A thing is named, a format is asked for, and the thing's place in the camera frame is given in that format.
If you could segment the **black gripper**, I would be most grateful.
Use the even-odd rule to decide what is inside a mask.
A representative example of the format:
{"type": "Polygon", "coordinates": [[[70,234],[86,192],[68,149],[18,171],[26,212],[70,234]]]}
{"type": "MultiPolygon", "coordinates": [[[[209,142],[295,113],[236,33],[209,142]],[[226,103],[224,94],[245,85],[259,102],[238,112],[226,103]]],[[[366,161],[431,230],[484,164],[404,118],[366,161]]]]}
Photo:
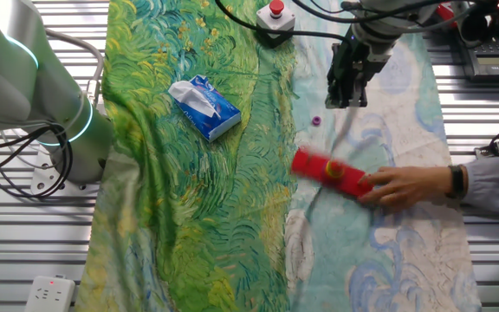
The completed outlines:
{"type": "Polygon", "coordinates": [[[374,54],[372,47],[346,36],[333,45],[334,57],[327,73],[326,108],[366,107],[366,84],[381,71],[388,54],[374,54]]]}

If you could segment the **bare person hand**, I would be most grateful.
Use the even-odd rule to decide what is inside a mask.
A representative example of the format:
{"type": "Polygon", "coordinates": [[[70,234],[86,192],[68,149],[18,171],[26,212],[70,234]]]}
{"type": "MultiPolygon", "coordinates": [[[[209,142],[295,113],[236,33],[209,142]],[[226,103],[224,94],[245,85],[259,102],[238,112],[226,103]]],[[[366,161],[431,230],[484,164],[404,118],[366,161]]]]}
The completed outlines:
{"type": "Polygon", "coordinates": [[[373,189],[358,197],[366,205],[375,205],[389,212],[411,208],[421,201],[444,198],[452,191],[449,167],[380,167],[361,179],[373,189]]]}

